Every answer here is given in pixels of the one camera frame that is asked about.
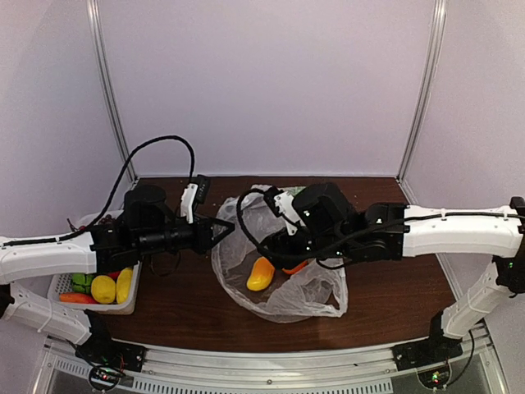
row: wooden table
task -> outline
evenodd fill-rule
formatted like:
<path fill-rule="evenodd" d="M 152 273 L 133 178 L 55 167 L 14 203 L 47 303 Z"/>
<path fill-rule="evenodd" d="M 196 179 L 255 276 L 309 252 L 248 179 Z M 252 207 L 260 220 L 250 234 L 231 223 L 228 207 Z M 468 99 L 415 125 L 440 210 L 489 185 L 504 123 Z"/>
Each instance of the wooden table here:
<path fill-rule="evenodd" d="M 218 177 L 199 212 L 214 215 L 225 198 L 253 184 L 301 186 L 334 181 L 358 210 L 375 202 L 405 201 L 391 178 Z M 167 191 L 175 207 L 185 186 L 177 178 L 146 179 Z M 155 258 L 158 269 L 173 264 Z M 400 262 L 360 263 L 346 269 L 349 308 L 342 318 L 270 323 L 238 306 L 222 289 L 209 255 L 182 254 L 173 275 L 156 277 L 144 266 L 135 312 L 106 316 L 116 339 L 196 350 L 281 352 L 345 349 L 424 337 L 431 317 L 454 302 L 434 255 Z"/>

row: clear plastic bag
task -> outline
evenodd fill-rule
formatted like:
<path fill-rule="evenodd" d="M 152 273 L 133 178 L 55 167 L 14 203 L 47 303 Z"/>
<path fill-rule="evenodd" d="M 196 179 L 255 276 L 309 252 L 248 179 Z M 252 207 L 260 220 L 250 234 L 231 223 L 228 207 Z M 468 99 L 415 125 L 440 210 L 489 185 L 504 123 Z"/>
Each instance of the clear plastic bag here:
<path fill-rule="evenodd" d="M 265 190 L 269 186 L 254 187 Z M 342 316 L 348 308 L 344 269 L 331 271 L 310 262 L 291 276 L 276 270 L 272 284 L 263 291 L 247 289 L 253 263 L 260 254 L 238 226 L 237 200 L 229 198 L 219 208 L 217 217 L 234 222 L 235 231 L 212 251 L 213 270 L 230 297 L 240 306 L 276 323 L 293 323 L 313 316 Z M 249 195 L 243 201 L 243 208 L 244 222 L 259 241 L 285 226 L 284 219 L 273 215 L 261 195 Z M 328 259 L 324 263 L 335 266 L 342 260 Z"/>

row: white backdrop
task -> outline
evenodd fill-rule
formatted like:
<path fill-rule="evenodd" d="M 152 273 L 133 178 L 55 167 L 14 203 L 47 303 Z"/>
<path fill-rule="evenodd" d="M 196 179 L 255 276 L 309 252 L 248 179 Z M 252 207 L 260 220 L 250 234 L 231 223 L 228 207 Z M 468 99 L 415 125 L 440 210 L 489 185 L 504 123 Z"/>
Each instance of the white backdrop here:
<path fill-rule="evenodd" d="M 186 136 L 208 175 L 393 176 L 416 106 L 434 2 L 104 0 L 130 148 Z M 184 175 L 152 147 L 140 176 Z"/>
<path fill-rule="evenodd" d="M 409 169 L 420 204 L 487 208 L 525 196 L 525 3 L 450 2 L 430 106 Z M 463 291 L 487 256 L 451 255 Z M 511 392 L 523 393 L 525 302 L 487 318 Z"/>
<path fill-rule="evenodd" d="M 0 0 L 0 131 L 0 235 L 67 232 L 103 206 L 121 160 L 85 2 Z M 49 281 L 25 284 L 46 294 Z M 44 338 L 0 322 L 0 393 L 28 391 Z"/>

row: basket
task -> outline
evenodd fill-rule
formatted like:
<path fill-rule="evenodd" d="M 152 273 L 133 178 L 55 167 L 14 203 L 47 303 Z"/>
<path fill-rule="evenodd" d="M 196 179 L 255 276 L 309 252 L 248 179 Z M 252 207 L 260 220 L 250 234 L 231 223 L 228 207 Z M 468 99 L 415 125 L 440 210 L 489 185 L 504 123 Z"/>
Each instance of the basket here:
<path fill-rule="evenodd" d="M 122 211 L 111 211 L 107 212 L 111 214 L 114 218 L 119 216 Z M 75 223 L 76 227 L 86 225 L 91 222 L 97 216 L 96 213 L 84 216 Z M 135 302 L 137 300 L 137 291 L 139 289 L 139 277 L 140 269 L 142 264 L 138 263 L 133 267 L 133 277 L 131 278 L 131 287 L 130 294 L 126 302 L 122 304 L 76 304 L 70 302 L 61 302 L 60 294 L 68 293 L 73 291 L 71 287 L 71 277 L 73 273 L 62 273 L 58 275 L 53 275 L 51 280 L 51 285 L 48 290 L 48 299 L 56 302 L 57 304 L 66 306 L 72 309 L 89 309 L 94 312 L 99 312 L 100 314 L 132 314 L 135 310 Z"/>

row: orange carrot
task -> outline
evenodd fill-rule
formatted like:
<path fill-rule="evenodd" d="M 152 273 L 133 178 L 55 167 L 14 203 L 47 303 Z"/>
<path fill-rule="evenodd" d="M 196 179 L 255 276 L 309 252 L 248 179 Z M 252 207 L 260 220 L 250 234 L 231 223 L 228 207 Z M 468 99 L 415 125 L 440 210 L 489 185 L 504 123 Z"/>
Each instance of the orange carrot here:
<path fill-rule="evenodd" d="M 62 293 L 60 294 L 60 301 L 73 304 L 98 304 L 91 295 L 82 293 Z"/>

